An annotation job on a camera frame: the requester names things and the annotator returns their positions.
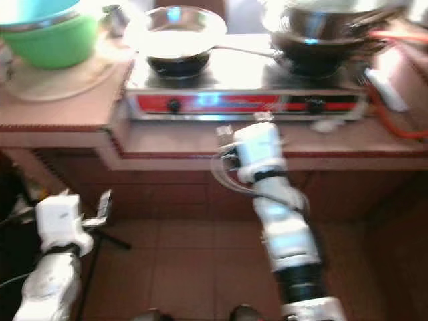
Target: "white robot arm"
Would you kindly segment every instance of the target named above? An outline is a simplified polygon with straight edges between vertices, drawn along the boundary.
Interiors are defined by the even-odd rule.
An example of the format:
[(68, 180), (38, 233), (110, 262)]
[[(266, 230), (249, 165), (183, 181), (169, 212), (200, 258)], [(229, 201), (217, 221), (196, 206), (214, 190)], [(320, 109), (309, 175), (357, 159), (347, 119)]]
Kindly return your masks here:
[(42, 259), (26, 279), (22, 303), (13, 321), (66, 321), (80, 287), (79, 257), (89, 253), (92, 237), (82, 226), (99, 226), (107, 218), (110, 191), (100, 200), (97, 218), (82, 222), (79, 195), (48, 197), (36, 206)]
[(263, 223), (263, 242), (278, 281), (287, 321), (346, 321), (338, 299), (327, 295), (322, 280), (322, 258), (304, 217), (306, 197), (290, 186), (277, 126), (269, 115), (262, 122), (233, 133), (217, 130), (222, 147), (221, 169), (227, 159), (238, 160), (242, 187), (221, 169), (213, 169), (220, 183), (255, 197), (253, 206)]

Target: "stainless steel stove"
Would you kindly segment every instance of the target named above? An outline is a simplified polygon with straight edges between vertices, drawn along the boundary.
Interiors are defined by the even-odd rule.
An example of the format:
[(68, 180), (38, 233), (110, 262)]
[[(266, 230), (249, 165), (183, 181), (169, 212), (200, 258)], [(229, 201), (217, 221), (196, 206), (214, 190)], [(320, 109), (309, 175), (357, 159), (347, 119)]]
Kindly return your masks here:
[(190, 78), (162, 78), (136, 58), (126, 83), (130, 117), (137, 120), (252, 120), (270, 111), (276, 120), (358, 120), (367, 108), (349, 63), (332, 75), (307, 78), (290, 62), (231, 49), (214, 49), (207, 67)]

